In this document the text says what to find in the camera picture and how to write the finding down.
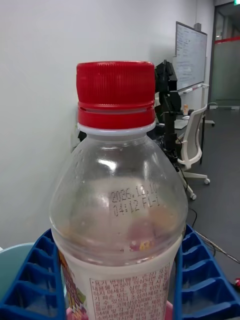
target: white office chair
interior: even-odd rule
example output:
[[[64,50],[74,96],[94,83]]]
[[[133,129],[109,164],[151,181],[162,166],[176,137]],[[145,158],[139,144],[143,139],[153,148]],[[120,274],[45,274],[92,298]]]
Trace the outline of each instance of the white office chair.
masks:
[[[189,184],[186,183],[184,177],[204,179],[204,183],[206,185],[209,185],[210,183],[208,176],[205,174],[186,172],[186,170],[189,170],[193,164],[200,160],[202,156],[202,150],[199,143],[199,126],[206,109],[207,106],[191,113],[186,131],[182,136],[179,137],[182,146],[181,159],[178,159],[178,163],[181,164],[182,172],[179,171],[179,175],[182,179],[183,185],[185,188],[187,187],[187,191],[190,193],[190,198],[192,200],[195,200],[197,196],[194,194]]]

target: chair backrest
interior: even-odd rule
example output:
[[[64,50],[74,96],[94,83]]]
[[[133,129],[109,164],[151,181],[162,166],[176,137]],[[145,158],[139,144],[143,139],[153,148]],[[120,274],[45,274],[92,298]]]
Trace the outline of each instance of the chair backrest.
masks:
[[[192,164],[196,163],[202,156],[202,150],[199,143],[199,126],[203,118],[207,105],[202,109],[191,113],[186,131],[182,140],[181,159],[179,163],[190,169]]]

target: chair wheel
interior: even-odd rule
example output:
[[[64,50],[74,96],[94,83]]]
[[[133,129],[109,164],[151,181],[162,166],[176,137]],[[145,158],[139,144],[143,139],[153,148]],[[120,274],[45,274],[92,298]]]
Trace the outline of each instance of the chair wheel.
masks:
[[[191,198],[192,200],[196,200],[197,196],[195,195],[195,193],[193,193],[193,194],[190,196],[190,198]]]

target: clear plastic bottle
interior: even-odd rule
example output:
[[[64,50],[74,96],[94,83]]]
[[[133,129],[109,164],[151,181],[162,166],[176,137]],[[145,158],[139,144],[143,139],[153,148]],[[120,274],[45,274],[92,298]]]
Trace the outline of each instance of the clear plastic bottle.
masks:
[[[81,63],[77,93],[87,137],[50,207],[70,306],[76,319],[163,319],[188,202],[147,136],[155,126],[154,66]]]

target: red bottle cap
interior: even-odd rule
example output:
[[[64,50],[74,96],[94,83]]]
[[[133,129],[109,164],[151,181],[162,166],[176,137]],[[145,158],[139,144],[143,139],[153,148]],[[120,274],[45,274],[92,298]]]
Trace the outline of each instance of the red bottle cap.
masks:
[[[76,67],[78,122],[123,130],[155,121],[155,70],[150,62],[106,61]]]

